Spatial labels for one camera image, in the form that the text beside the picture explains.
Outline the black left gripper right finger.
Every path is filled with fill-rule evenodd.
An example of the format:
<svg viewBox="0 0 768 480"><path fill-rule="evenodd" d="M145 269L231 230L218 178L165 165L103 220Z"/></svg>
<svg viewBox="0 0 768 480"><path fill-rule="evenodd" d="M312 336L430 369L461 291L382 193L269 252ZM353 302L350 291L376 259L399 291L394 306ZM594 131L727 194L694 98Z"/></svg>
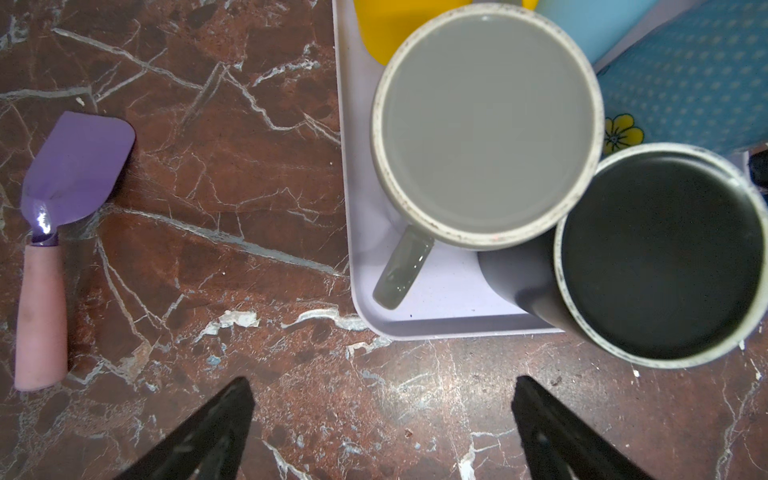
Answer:
<svg viewBox="0 0 768 480"><path fill-rule="evenodd" d="M650 477L528 375L516 379L511 410L533 479Z"/></svg>

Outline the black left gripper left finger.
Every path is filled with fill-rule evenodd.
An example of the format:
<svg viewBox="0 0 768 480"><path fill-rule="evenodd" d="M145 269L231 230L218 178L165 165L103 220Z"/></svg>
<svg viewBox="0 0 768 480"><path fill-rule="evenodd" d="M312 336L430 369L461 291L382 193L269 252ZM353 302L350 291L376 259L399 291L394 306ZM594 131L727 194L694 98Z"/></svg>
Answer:
<svg viewBox="0 0 768 480"><path fill-rule="evenodd" d="M247 378L232 380L119 479L235 479L255 400Z"/></svg>

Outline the black mug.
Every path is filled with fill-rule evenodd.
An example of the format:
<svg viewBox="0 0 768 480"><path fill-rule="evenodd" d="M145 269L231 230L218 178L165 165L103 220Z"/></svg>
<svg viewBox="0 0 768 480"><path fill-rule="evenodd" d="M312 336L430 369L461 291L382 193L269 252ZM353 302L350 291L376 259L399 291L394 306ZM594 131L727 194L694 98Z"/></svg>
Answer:
<svg viewBox="0 0 768 480"><path fill-rule="evenodd" d="M684 369L734 350L767 311L767 205L709 150L654 143L603 160L545 234L482 252L490 288L628 362Z"/></svg>

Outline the teal patterned mug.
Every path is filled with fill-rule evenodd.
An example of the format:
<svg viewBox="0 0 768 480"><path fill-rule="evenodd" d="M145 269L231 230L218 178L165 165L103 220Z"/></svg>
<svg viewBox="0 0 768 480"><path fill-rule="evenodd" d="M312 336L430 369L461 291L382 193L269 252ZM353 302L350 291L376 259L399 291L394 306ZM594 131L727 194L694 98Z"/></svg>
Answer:
<svg viewBox="0 0 768 480"><path fill-rule="evenodd" d="M674 142L728 156L767 140L767 4L706 1L597 75L603 153Z"/></svg>

